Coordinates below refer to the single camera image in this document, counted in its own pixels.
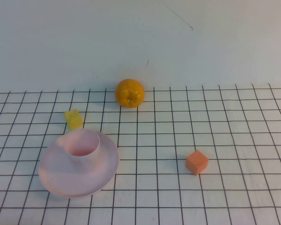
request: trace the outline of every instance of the orange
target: orange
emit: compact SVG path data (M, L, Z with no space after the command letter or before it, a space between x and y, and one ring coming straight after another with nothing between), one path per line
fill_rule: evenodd
M117 85L115 95L121 106L134 108L138 107L144 100L145 90L140 82L126 79Z

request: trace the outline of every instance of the cup rim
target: cup rim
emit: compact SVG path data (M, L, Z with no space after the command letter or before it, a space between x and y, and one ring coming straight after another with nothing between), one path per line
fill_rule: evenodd
M93 130L90 130L90 129L86 129L86 128L81 128L81 129L77 129L77 130L74 130L72 131L71 133L68 133L66 134L66 136L71 136L75 133L78 133L78 132L90 132L92 133L93 136L95 136L95 138L98 140L98 145L96 147L95 150L93 150L91 153L87 154L87 155L84 155L84 156L75 156L75 155L72 155L70 154L67 150L66 150L66 145L67 145L67 139L65 138L64 141L63 141L63 149L64 149L64 152L70 156L70 157L73 157L73 158L77 158L77 159L81 159L81 158L85 158L85 157L89 157L92 153L94 152L98 152L99 149L100 149L100 137L98 135L98 133L96 131L93 131Z

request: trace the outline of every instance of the mark on wall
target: mark on wall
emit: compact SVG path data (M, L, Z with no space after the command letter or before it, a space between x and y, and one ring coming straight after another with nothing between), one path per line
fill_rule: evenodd
M179 16L177 13L175 13L163 0L160 0L160 1L166 6L166 8L169 9L169 11L171 11L173 14L178 16L180 18L180 20L182 20L187 26L189 26L193 30L193 27L191 25L189 25L188 22L186 22L181 16Z

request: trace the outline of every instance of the grid paper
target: grid paper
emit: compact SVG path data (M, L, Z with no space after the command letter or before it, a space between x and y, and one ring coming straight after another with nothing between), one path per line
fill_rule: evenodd
M38 177L70 109L121 159L101 192L71 200ZM197 177L185 168L195 149L209 158ZM133 109L107 90L0 93L0 225L9 224L281 224L281 84L153 89Z

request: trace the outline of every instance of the pink cup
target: pink cup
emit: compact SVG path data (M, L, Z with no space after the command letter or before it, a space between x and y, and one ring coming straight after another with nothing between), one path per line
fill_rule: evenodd
M98 163L100 138L95 131L80 129L65 135L64 150L80 173L88 172Z

